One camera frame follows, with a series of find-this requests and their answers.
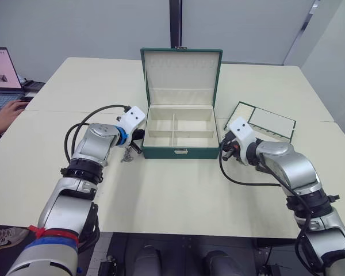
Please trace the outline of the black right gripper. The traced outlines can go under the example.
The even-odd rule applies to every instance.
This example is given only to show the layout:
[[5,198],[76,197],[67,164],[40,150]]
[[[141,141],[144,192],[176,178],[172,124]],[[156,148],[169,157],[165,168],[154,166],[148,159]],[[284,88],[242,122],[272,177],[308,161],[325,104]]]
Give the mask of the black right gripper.
[[240,145],[234,134],[226,134],[225,138],[220,144],[220,147],[224,148],[225,152],[225,154],[222,156],[223,161],[227,161],[231,157],[235,158],[237,161],[242,161],[240,157]]

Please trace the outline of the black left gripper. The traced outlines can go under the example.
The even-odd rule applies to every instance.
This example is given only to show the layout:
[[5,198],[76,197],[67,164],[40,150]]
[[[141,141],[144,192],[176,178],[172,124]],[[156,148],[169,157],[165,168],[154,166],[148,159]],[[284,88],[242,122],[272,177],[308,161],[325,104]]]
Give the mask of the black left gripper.
[[144,130],[135,129],[132,133],[132,142],[130,143],[130,146],[137,152],[137,154],[141,154],[141,149],[134,141],[142,139],[144,139]]

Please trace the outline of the person's bare hand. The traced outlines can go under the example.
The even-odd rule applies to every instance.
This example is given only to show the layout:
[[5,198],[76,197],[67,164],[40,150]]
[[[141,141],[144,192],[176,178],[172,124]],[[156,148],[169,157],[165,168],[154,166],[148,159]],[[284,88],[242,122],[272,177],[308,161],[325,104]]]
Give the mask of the person's bare hand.
[[29,102],[14,100],[8,102],[0,110],[0,129],[7,129],[11,123],[25,110]]

